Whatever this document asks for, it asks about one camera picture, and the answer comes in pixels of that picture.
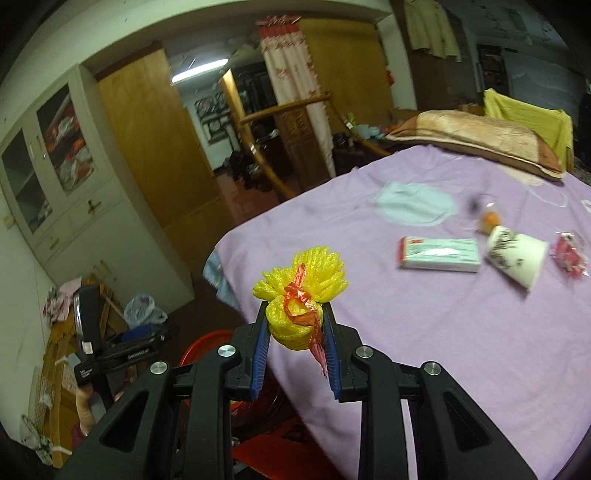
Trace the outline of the person's left hand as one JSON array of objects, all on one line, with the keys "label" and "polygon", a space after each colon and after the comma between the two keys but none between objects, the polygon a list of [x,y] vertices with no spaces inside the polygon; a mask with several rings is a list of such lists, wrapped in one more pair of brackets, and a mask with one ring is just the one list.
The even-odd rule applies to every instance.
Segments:
[{"label": "person's left hand", "polygon": [[76,388],[75,405],[79,419],[79,429],[86,437],[106,414],[105,404],[91,384]]}]

